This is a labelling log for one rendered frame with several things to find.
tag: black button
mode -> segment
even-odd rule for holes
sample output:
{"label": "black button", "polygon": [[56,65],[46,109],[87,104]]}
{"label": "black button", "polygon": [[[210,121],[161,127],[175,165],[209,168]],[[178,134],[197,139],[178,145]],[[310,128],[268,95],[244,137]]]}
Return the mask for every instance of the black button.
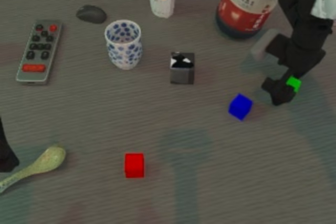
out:
{"label": "black button", "polygon": [[44,49],[44,45],[43,44],[37,44],[37,49],[38,50],[43,50]]}
{"label": "black button", "polygon": [[26,58],[27,60],[32,60],[35,57],[35,53],[33,51],[28,51]]}
{"label": "black button", "polygon": [[48,41],[48,42],[52,42],[53,40],[54,40],[53,36],[48,36],[48,37],[47,37],[47,41]]}
{"label": "black button", "polygon": [[37,41],[40,41],[40,37],[37,35],[34,35],[31,40],[34,42],[37,42]]}
{"label": "black button", "polygon": [[44,44],[44,49],[50,50],[51,49],[51,44]]}
{"label": "black button", "polygon": [[29,45],[29,49],[30,50],[35,50],[36,48],[37,48],[37,45],[34,44],[34,43],[32,43],[32,44]]}
{"label": "black button", "polygon": [[37,25],[37,26],[35,27],[35,29],[36,29],[37,31],[41,31],[41,30],[43,30],[43,25]]}
{"label": "black button", "polygon": [[42,59],[42,60],[46,60],[46,59],[48,59],[48,58],[49,58],[49,52],[44,51],[44,52],[42,53],[42,55],[41,55],[41,59]]}

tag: computer mouse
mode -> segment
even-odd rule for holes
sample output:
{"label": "computer mouse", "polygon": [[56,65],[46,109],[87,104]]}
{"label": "computer mouse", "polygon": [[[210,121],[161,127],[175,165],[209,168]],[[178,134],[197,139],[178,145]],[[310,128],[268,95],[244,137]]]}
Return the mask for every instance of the computer mouse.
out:
{"label": "computer mouse", "polygon": [[99,7],[85,5],[76,12],[76,17],[85,22],[102,24],[107,19],[106,13]]}

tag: wooden tabletop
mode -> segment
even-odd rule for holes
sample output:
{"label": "wooden tabletop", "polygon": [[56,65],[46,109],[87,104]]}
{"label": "wooden tabletop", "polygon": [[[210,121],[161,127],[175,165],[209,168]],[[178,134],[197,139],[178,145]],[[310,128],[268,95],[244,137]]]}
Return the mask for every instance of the wooden tabletop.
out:
{"label": "wooden tabletop", "polygon": [[[62,167],[0,195],[1,224],[335,224],[336,37],[290,104],[274,107],[260,85],[285,69],[254,62],[256,41],[215,27],[219,0],[177,0],[170,19],[148,0],[0,0],[0,115],[21,161],[67,150]],[[75,17],[103,8],[102,25]],[[64,22],[51,80],[21,86],[15,75],[36,19]],[[141,26],[141,62],[108,58],[104,29]],[[267,28],[290,34],[276,10]],[[171,51],[194,52],[195,84],[169,82]],[[237,93],[254,101],[244,122],[227,112]],[[143,152],[146,178],[125,179],[123,154]],[[9,174],[0,174],[0,179]]]}

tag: green cube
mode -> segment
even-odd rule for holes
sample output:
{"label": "green cube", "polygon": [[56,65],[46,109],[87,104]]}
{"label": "green cube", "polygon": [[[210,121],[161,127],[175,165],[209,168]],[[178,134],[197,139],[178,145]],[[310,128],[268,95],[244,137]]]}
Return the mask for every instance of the green cube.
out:
{"label": "green cube", "polygon": [[288,86],[292,86],[294,88],[294,92],[297,93],[299,91],[299,88],[301,86],[301,81],[299,79],[296,79],[295,77],[291,76],[286,84]]}

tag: blue cube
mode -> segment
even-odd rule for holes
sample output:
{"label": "blue cube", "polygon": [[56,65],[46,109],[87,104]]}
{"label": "blue cube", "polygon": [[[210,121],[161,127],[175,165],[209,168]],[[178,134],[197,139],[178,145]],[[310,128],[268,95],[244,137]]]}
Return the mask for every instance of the blue cube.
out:
{"label": "blue cube", "polygon": [[252,105],[252,100],[242,94],[238,94],[230,103],[229,113],[242,121],[250,112]]}

